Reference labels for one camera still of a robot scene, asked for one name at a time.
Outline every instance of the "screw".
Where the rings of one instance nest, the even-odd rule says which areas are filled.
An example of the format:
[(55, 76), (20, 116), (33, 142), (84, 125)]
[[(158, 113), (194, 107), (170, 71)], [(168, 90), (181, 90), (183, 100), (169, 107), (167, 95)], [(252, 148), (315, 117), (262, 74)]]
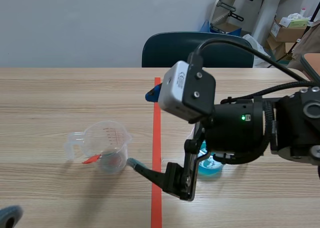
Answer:
[(187, 178), (185, 179), (185, 185), (186, 187), (189, 187), (191, 185), (190, 176), (187, 176)]
[(320, 91), (320, 88), (319, 87), (313, 87), (311, 90), (312, 90), (312, 92), (318, 92), (318, 91)]
[(195, 98), (200, 97), (200, 93), (199, 93), (198, 91), (195, 91), (195, 92), (193, 93), (193, 97), (195, 97)]
[(320, 145), (312, 146), (309, 153), (313, 159), (320, 160)]
[(200, 73), (200, 72), (197, 72), (197, 74), (196, 74), (196, 76), (195, 76), (197, 79), (200, 79), (200, 78), (202, 78), (202, 73)]
[(300, 92), (301, 93), (306, 93), (306, 92), (308, 92), (308, 89), (300, 89)]

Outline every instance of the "black cable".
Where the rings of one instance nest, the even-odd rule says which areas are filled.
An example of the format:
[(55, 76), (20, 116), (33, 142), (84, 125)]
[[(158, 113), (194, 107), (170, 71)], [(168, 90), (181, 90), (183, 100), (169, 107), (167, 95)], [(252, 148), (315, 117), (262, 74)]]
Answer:
[(298, 74), (294, 73), (293, 71), (291, 71), (290, 69), (287, 69), (286, 67), (278, 64), (277, 62), (273, 61), (272, 59), (270, 59), (269, 57), (267, 57), (266, 55), (263, 55), (262, 53), (250, 48), (250, 47), (247, 47), (245, 45), (242, 45), (242, 44), (239, 44), (237, 42), (234, 42), (234, 41), (231, 41), (231, 40), (226, 40), (226, 39), (223, 39), (223, 38), (214, 38), (214, 39), (208, 39), (207, 41), (201, 43), (196, 49), (195, 49), (195, 54), (196, 55), (199, 55), (201, 56), (201, 52), (202, 50), (207, 47), (208, 45), (211, 45), (211, 44), (230, 44), (230, 45), (233, 45), (233, 46), (236, 46), (238, 48), (241, 48), (243, 50), (246, 50), (247, 52), (251, 53), (251, 54), (254, 54), (255, 56), (261, 58), (262, 60), (272, 64), (273, 66), (275, 66), (277, 69), (281, 70), (282, 72), (288, 74), (290, 77), (294, 78), (295, 80), (298, 80), (298, 81), (305, 81), (304, 78), (300, 77)]
[(295, 48), (295, 46), (296, 46), (297, 44), (298, 44), (298, 42), (295, 42), (294, 45), (290, 48), (290, 50), (289, 50), (285, 55), (283, 55), (281, 58), (279, 58), (278, 60), (276, 60), (276, 62), (279, 62), (280, 60), (282, 60), (283, 58), (285, 58), (286, 56), (288, 56), (289, 54), (291, 54), (292, 51), (293, 51), (293, 49)]
[(221, 104), (232, 103), (232, 102), (236, 102), (238, 99), (253, 99), (256, 96), (263, 96), (263, 95), (270, 94), (270, 93), (284, 90), (284, 89), (291, 89), (291, 88), (298, 88), (298, 87), (316, 87), (318, 85), (319, 84), (317, 84), (315, 82), (310, 82), (310, 81), (298, 81), (298, 82), (291, 82), (291, 83), (287, 83), (287, 84), (280, 84), (277, 86), (273, 86), (271, 88), (261, 90), (259, 92), (253, 93), (253, 94), (249, 94), (249, 95), (245, 95), (245, 96), (241, 96), (241, 97), (237, 97), (237, 98), (223, 99), (223, 100), (221, 100), (220, 103)]

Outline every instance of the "gray round object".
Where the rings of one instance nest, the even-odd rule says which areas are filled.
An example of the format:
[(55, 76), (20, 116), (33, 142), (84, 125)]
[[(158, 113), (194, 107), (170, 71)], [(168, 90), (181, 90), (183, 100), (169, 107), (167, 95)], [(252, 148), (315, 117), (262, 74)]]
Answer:
[(309, 153), (313, 159), (320, 160), (320, 145), (312, 146)]
[(300, 89), (300, 92), (301, 93), (306, 93), (306, 92), (308, 92), (308, 89)]
[(312, 92), (319, 92), (320, 88), (319, 87), (313, 87), (311, 90), (312, 90)]
[(193, 93), (193, 96), (194, 96), (195, 98), (198, 98), (198, 97), (200, 97), (200, 93), (199, 93), (198, 91), (195, 91), (195, 92)]
[(198, 79), (202, 78), (202, 73), (197, 72), (196, 77), (197, 77)]
[[(312, 113), (310, 113), (309, 108), (311, 108), (312, 106), (319, 108), (319, 113), (318, 113), (318, 114), (312, 114)], [(319, 104), (319, 103), (308, 103), (308, 104), (306, 104), (306, 105), (304, 106), (303, 112), (304, 112), (304, 114), (305, 114), (307, 117), (309, 117), (309, 118), (311, 118), (311, 119), (319, 119), (319, 118), (320, 118), (320, 104)]]

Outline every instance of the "white pipe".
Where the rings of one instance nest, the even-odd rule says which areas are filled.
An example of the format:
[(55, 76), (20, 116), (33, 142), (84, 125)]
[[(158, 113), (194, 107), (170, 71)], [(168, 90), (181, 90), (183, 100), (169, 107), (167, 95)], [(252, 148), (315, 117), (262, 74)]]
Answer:
[(254, 39), (264, 45), (275, 18), (280, 0), (264, 0), (252, 32)]

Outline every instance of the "measuring cup handle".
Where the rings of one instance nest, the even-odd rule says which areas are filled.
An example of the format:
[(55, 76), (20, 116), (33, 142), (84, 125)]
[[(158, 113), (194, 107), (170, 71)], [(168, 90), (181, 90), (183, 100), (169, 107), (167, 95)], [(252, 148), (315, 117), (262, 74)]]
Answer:
[(72, 143), (65, 143), (63, 145), (64, 147), (64, 152), (65, 152), (65, 155), (66, 155), (66, 158), (68, 160), (73, 160), (75, 159), (75, 152), (74, 152), (74, 144)]
[(75, 159), (74, 145), (83, 145), (84, 134), (83, 132), (73, 132), (68, 135), (68, 142), (63, 145), (68, 160)]

